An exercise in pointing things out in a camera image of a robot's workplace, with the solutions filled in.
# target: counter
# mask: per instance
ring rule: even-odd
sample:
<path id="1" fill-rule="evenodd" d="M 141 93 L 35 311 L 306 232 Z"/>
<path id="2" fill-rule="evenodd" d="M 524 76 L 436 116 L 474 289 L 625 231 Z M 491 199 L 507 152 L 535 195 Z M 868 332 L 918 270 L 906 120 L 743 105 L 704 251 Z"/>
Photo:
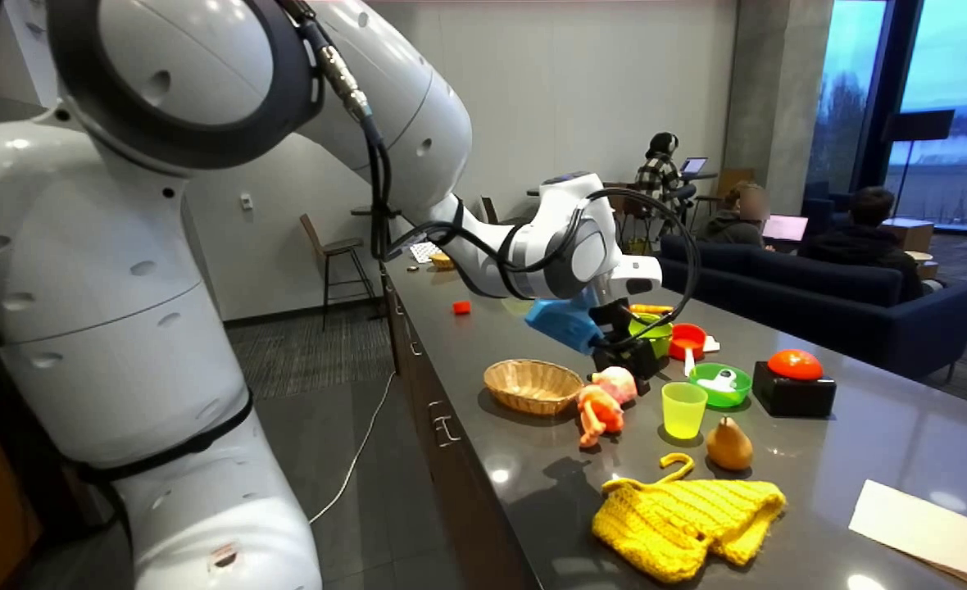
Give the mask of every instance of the counter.
<path id="1" fill-rule="evenodd" d="M 711 478 L 704 446 L 659 434 L 659 386 L 682 365 L 653 376 L 625 409 L 625 434 L 601 452 L 577 450 L 573 421 L 522 421 L 481 386 L 481 371 L 505 356 L 549 356 L 589 374 L 589 356 L 530 332 L 524 302 L 474 295 L 457 271 L 387 265 L 389 338 L 403 394 L 431 462 L 448 537 L 469 588 L 656 588 L 587 533 L 609 476 L 659 478 L 656 458 L 687 450 L 694 478 Z M 640 302 L 680 302 L 656 293 Z M 967 402 L 863 361 L 822 352 L 775 327 L 693 302 L 687 322 L 704 324 L 720 354 L 711 361 L 750 371 L 775 347 L 819 354 L 838 384 L 831 421 L 777 421 L 761 402 L 731 412 L 753 438 L 750 478 L 777 483 L 789 512 L 775 525 L 747 571 L 719 558 L 688 588 L 960 588 L 922 562 L 851 532 L 865 478 L 967 516 Z"/>

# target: dark couch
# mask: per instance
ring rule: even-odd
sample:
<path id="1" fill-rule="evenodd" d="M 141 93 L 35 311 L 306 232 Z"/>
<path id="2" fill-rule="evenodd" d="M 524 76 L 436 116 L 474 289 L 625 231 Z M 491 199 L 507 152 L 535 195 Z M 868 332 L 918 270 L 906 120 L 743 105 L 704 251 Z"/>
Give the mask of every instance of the dark couch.
<path id="1" fill-rule="evenodd" d="M 659 259 L 665 287 L 682 293 L 687 244 L 665 240 Z M 967 352 L 967 282 L 900 302 L 900 270 L 832 265 L 725 244 L 698 244 L 698 259 L 694 300 L 876 369 L 924 376 Z"/>

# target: red tomato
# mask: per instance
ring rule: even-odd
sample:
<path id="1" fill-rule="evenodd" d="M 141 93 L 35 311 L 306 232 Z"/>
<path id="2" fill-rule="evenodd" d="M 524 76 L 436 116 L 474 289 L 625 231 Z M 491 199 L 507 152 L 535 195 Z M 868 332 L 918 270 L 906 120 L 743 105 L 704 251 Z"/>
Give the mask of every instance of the red tomato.
<path id="1" fill-rule="evenodd" d="M 802 382 L 802 384 L 813 384 L 813 382 L 822 376 L 822 365 L 819 365 L 809 352 L 800 352 L 800 347 L 777 347 L 777 352 L 767 356 L 767 369 L 770 369 L 777 376 Z"/>

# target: chair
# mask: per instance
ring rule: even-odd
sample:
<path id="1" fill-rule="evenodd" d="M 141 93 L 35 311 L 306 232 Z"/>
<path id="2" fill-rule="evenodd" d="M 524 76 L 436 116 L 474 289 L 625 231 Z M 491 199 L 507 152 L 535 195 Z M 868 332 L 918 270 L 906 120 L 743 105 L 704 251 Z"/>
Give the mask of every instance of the chair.
<path id="1" fill-rule="evenodd" d="M 349 287 L 349 282 L 336 282 L 336 275 L 333 275 L 333 265 L 336 265 L 337 256 L 349 256 L 349 259 L 353 261 L 357 278 L 350 278 L 350 282 L 360 282 L 363 293 L 371 295 L 371 302 L 376 300 L 376 295 L 375 295 L 375 282 L 371 282 L 371 275 L 363 271 L 360 256 L 357 256 L 357 251 L 360 251 L 360 244 L 363 244 L 360 237 L 346 237 L 346 240 L 328 240 L 328 244 L 325 244 L 325 240 L 318 237 L 318 231 L 315 231 L 315 222 L 313 222 L 307 213 L 298 216 L 298 228 L 306 231 L 307 244 L 315 247 L 315 256 L 318 256 L 318 265 L 323 265 L 323 282 L 325 282 L 323 315 L 328 315 L 328 293 L 333 293 L 336 287 Z"/>

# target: gray countertop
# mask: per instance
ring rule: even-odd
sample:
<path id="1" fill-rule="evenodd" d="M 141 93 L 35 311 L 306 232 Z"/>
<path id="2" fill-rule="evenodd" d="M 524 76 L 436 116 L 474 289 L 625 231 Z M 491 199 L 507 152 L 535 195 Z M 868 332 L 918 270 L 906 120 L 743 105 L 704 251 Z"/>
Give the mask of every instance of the gray countertop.
<path id="1" fill-rule="evenodd" d="M 609 476 L 659 478 L 656 458 L 664 452 L 687 450 L 698 458 L 694 478 L 711 478 L 702 444 L 682 446 L 659 434 L 659 386 L 680 382 L 682 365 L 653 376 L 648 394 L 625 409 L 625 434 L 616 444 L 602 438 L 601 452 L 580 452 L 573 421 L 522 421 L 502 409 L 490 401 L 481 371 L 505 356 L 545 356 L 589 374 L 589 356 L 530 332 L 522 322 L 527 302 L 474 295 L 457 271 L 406 271 L 403 259 L 387 271 L 540 583 L 653 588 L 587 529 L 601 506 L 601 484 Z M 474 315 L 457 319 L 448 311 L 457 300 L 469 300 Z M 656 293 L 640 302 L 680 302 L 680 295 Z M 720 352 L 711 354 L 719 365 L 750 371 L 775 347 L 798 346 L 816 352 L 826 376 L 838 384 L 831 421 L 777 421 L 761 402 L 731 412 L 753 438 L 750 478 L 777 483 L 789 512 L 747 571 L 710 558 L 693 588 L 959 588 L 953 578 L 854 533 L 851 517 L 865 478 L 967 516 L 964 401 L 702 302 L 693 302 L 682 319 L 704 324 L 720 342 Z"/>

